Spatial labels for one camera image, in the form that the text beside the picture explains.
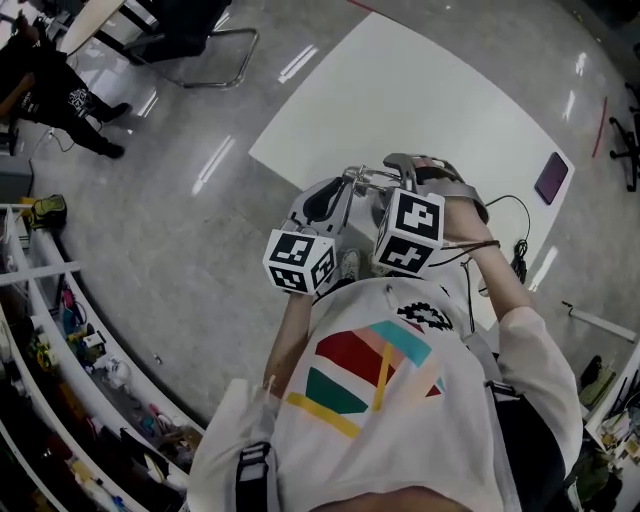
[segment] purple phone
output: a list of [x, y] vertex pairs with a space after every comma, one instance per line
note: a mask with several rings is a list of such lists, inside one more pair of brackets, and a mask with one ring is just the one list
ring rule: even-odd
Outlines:
[[568, 173], [569, 168], [560, 155], [558, 153], [551, 155], [535, 185], [536, 191], [545, 203], [553, 202]]

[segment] backpack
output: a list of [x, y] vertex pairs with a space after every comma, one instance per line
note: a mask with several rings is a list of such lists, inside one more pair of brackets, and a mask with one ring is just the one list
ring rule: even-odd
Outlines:
[[61, 229], [67, 223], [67, 203], [59, 194], [38, 199], [28, 216], [31, 229]]

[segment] white cube with markers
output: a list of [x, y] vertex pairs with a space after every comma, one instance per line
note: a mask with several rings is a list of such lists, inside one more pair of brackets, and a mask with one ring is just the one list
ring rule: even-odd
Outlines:
[[444, 242], [444, 197], [397, 188], [385, 212], [373, 262], [390, 270], [422, 275]]
[[335, 241], [274, 229], [262, 263], [276, 288], [313, 295], [336, 268]]

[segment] shoe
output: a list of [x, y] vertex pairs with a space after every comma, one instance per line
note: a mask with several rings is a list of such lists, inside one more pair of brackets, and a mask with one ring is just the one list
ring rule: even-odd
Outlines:
[[101, 154], [106, 155], [113, 160], [117, 160], [118, 158], [122, 158], [124, 155], [124, 148], [118, 144], [112, 144], [110, 142]]
[[131, 112], [131, 105], [129, 103], [120, 103], [120, 105], [116, 105], [109, 111], [109, 115], [105, 116], [102, 119], [103, 123], [110, 123], [114, 119], [117, 119], [120, 116], [128, 114]]
[[360, 251], [358, 249], [347, 249], [343, 253], [340, 262], [340, 276], [342, 279], [358, 280], [360, 276]]
[[369, 254], [369, 270], [371, 270], [371, 273], [374, 277], [387, 277], [389, 272], [391, 272], [389, 269], [383, 267], [382, 265], [375, 264], [373, 262], [373, 254]]

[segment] office chair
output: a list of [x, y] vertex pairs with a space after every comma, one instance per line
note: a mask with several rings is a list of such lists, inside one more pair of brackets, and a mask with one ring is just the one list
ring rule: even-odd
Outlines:
[[636, 130], [635, 133], [626, 131], [615, 117], [610, 117], [609, 123], [618, 128], [618, 131], [620, 131], [620, 135], [622, 136], [622, 141], [628, 150], [625, 153], [610, 151], [609, 156], [613, 160], [616, 160], [617, 158], [631, 159], [631, 170], [627, 170], [626, 172], [627, 190], [629, 192], [635, 192], [638, 186], [638, 171], [640, 170], [640, 145], [638, 145], [638, 140], [636, 138], [636, 135], [640, 134], [640, 114], [633, 116], [633, 123]]
[[232, 34], [251, 34], [249, 50], [235, 78], [227, 82], [186, 82], [171, 77], [162, 71], [152, 69], [166, 80], [185, 89], [198, 87], [228, 88], [238, 84], [243, 78], [259, 39], [254, 28], [215, 30], [231, 0], [154, 0], [150, 12], [158, 20], [158, 26], [151, 35], [143, 35], [125, 46], [133, 60], [150, 65], [154, 62], [181, 57], [196, 57], [202, 54], [211, 38]]

